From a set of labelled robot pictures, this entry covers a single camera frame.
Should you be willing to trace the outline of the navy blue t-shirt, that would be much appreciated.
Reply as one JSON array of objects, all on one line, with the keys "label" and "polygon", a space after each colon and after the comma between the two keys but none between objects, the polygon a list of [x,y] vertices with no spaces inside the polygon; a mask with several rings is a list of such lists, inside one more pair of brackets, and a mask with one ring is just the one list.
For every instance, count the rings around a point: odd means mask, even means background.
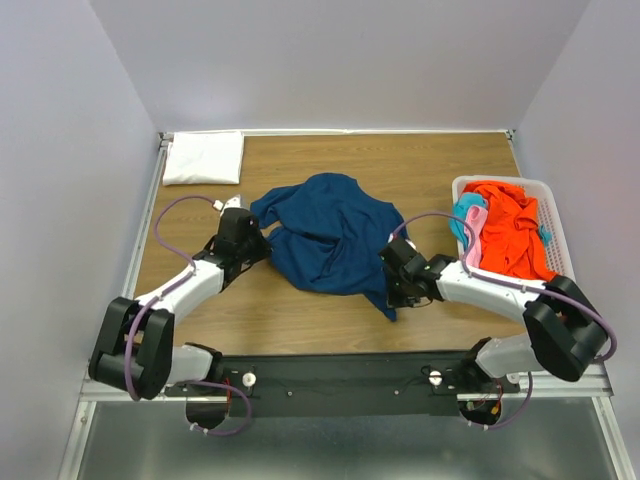
[{"label": "navy blue t-shirt", "polygon": [[316,174],[305,182],[270,190],[250,206],[268,235],[271,263],[294,287],[315,293],[363,295],[394,322],[378,253],[404,218],[375,199],[356,179]]}]

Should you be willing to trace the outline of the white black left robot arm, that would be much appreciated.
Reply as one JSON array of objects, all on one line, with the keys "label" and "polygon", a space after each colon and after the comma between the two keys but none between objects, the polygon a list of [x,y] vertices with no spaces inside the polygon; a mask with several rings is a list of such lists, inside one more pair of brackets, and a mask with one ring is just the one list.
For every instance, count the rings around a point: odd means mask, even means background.
[{"label": "white black left robot arm", "polygon": [[222,380],[222,354],[199,344],[173,345],[175,327],[206,300],[271,253],[258,218],[243,208],[223,211],[218,232],[185,270],[135,299],[117,297],[106,308],[89,377],[151,400],[167,385],[188,383],[201,395]]}]

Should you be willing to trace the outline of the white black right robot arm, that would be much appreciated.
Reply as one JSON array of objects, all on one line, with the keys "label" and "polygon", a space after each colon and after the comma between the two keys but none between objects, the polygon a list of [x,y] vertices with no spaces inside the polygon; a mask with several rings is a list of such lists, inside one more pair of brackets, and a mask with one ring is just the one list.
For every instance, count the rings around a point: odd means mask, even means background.
[{"label": "white black right robot arm", "polygon": [[615,344],[593,305],[568,277],[545,282],[483,273],[447,255],[425,259],[401,237],[393,238],[379,257],[393,308],[413,307],[422,299],[448,301],[524,326],[520,335],[478,341],[453,367],[452,381],[471,391],[521,372],[546,371],[576,382],[604,346]]}]

